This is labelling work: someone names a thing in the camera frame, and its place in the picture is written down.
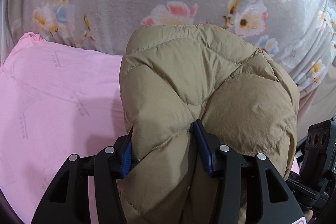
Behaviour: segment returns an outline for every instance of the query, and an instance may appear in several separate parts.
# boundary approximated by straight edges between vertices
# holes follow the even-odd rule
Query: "camera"
[[[286,183],[303,211],[321,211],[335,193],[331,188],[335,188],[336,123],[327,120],[310,126],[303,144],[298,148],[303,158],[300,174],[291,171]]]

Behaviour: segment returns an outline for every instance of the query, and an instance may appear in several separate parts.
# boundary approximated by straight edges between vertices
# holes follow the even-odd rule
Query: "quilted fabric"
[[[288,175],[299,91],[263,50],[210,24],[141,27],[119,77],[136,162],[118,181],[128,223],[209,222],[218,182],[197,160],[188,132],[197,118],[223,144],[264,152]],[[240,221],[244,200],[243,191]]]

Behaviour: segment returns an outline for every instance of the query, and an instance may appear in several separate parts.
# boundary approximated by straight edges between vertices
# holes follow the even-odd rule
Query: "black bracket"
[[[264,153],[237,153],[207,133],[200,120],[193,123],[192,133],[204,171],[220,179],[212,224],[238,223],[242,175],[247,181],[246,224],[305,223],[293,193]]]
[[[132,132],[97,155],[70,155],[44,193],[31,224],[90,224],[88,176],[94,176],[99,223],[127,224],[116,179],[123,179],[131,169]]]
[[[200,120],[190,131],[204,170],[220,180],[210,224],[238,223],[242,175],[247,181],[246,224],[305,224],[293,193],[265,154],[237,153],[207,133]],[[123,179],[131,169],[132,132],[97,155],[70,155],[43,195],[31,224],[90,224],[88,176],[95,176],[99,223],[127,224],[116,179]]]

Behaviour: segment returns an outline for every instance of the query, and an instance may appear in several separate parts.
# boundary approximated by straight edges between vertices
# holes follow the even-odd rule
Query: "jacket seam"
[[[277,143],[276,143],[275,145],[273,145],[272,147],[270,147],[270,148],[268,148],[268,149],[266,149],[266,150],[261,151],[261,153],[266,153],[267,151],[270,151],[271,149],[274,149],[274,148],[281,142],[282,138],[283,138],[284,135],[286,134],[286,131],[287,131],[288,127],[290,126],[290,123],[291,123],[295,118],[296,118],[296,116],[292,117],[292,118],[289,120],[289,122],[287,123],[287,125],[286,125],[286,127],[285,127],[285,129],[284,129],[284,131],[283,131],[283,134],[281,135],[281,137],[280,137],[280,139],[277,141]],[[254,152],[250,152],[250,153],[244,153],[244,152],[242,152],[242,154],[244,154],[244,155],[255,155],[255,154],[257,154],[257,153],[260,153],[260,152],[256,152],[256,153],[254,153]]]
[[[137,208],[135,208],[135,207],[128,201],[128,199],[123,195],[123,193],[120,192],[120,191],[118,191],[118,192],[119,192],[119,195],[121,195],[121,196],[126,200],[126,202],[127,202],[127,203],[128,203],[128,204],[129,204],[135,211],[137,211],[147,223],[149,223],[149,222],[147,221],[147,219],[145,219],[145,217],[143,216],[143,214],[142,214]]]
[[[229,62],[229,63],[231,63],[231,64],[233,64],[233,65],[235,65],[235,66],[241,65],[243,62],[245,62],[245,60],[244,60],[244,61],[241,61],[241,62],[238,62],[238,63],[234,63],[234,62],[228,60],[227,58],[225,58],[224,56],[222,56],[221,54],[219,54],[217,51],[215,51],[213,48],[211,48],[208,44],[204,44],[204,43],[202,43],[201,41],[194,41],[193,39],[191,39],[191,38],[189,38],[189,37],[176,37],[176,38],[173,38],[173,39],[164,41],[164,42],[162,42],[162,43],[159,43],[159,44],[157,44],[157,45],[155,45],[155,46],[152,46],[152,47],[149,47],[149,48],[146,48],[146,49],[143,49],[143,50],[140,50],[140,49],[139,49],[139,50],[136,50],[135,52],[132,52],[132,53],[127,54],[127,55],[132,55],[132,54],[136,54],[136,53],[140,53],[140,52],[145,52],[145,51],[147,51],[147,50],[150,50],[150,49],[155,48],[155,47],[158,47],[158,46],[162,46],[163,44],[168,43],[168,42],[171,42],[171,41],[176,40],[176,39],[187,39],[187,40],[191,40],[191,41],[193,41],[193,42],[196,42],[197,44],[200,44],[201,46],[203,46],[203,47],[205,47],[205,48],[211,50],[213,53],[217,54],[218,56],[220,56],[221,58],[223,58],[224,60],[226,60],[227,62]]]
[[[145,156],[143,156],[142,159],[139,160],[139,163],[140,163],[146,156],[148,156],[152,151],[158,149],[159,147],[164,146],[164,145],[165,145],[166,143],[168,143],[173,137],[175,137],[177,134],[182,133],[182,132],[187,132],[187,133],[189,133],[188,130],[182,130],[182,131],[179,131],[179,132],[176,132],[176,133],[170,135],[169,138],[168,138],[167,140],[165,140],[163,143],[161,143],[161,144],[159,144],[159,145],[153,147],[153,148],[152,148],[152,149],[151,149]]]
[[[164,80],[164,78],[161,76],[161,75],[159,75],[153,68],[150,68],[149,66],[147,66],[147,65],[145,65],[145,64],[140,64],[140,65],[138,65],[138,66],[134,66],[134,67],[132,67],[128,72],[127,72],[127,74],[132,70],[132,69],[135,69],[135,68],[138,68],[138,67],[141,67],[141,66],[146,66],[146,67],[148,67],[150,70],[152,70],[152,72],[153,73],[155,73],[158,77],[160,77],[174,92],[175,92],[175,90],[173,89],[173,87],[169,84],[169,83],[167,83],[165,80]],[[186,105],[188,105],[188,106],[201,106],[201,105],[203,105],[203,104],[205,104],[205,103],[207,103],[208,102],[208,100],[211,98],[211,96],[212,96],[212,94],[214,94],[215,93],[215,91],[221,86],[221,85],[223,85],[227,80],[229,80],[229,79],[233,79],[233,78],[235,78],[235,77],[237,77],[237,76],[239,76],[239,75],[255,75],[255,76],[258,76],[258,77],[261,77],[261,78],[264,78],[264,79],[267,79],[267,80],[270,80],[270,81],[273,81],[273,82],[276,82],[276,83],[279,83],[280,84],[280,82],[278,82],[278,81],[274,81],[274,80],[271,80],[271,79],[268,79],[268,78],[265,78],[265,77],[263,77],[263,76],[260,76],[260,75],[256,75],[256,74],[254,74],[254,73],[249,73],[249,72],[241,72],[241,73],[239,73],[239,74],[236,74],[236,75],[233,75],[233,76],[228,76],[227,78],[225,78],[224,79],[224,81],[223,82],[221,82],[217,87],[215,87],[214,88],[214,91],[209,95],[209,97],[204,101],[204,102],[201,102],[201,103],[199,103],[199,104],[188,104],[187,102],[185,102],[179,95],[178,95],[178,93],[177,92],[175,92],[176,93],[176,95],[181,99],[181,101],[184,103],[184,104],[186,104]]]

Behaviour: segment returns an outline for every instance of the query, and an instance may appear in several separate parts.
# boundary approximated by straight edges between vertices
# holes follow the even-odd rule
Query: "human hand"
[[[305,216],[306,222],[308,223],[311,220],[311,218],[313,217],[313,211],[312,210],[306,211],[306,212],[303,213],[303,215]]]

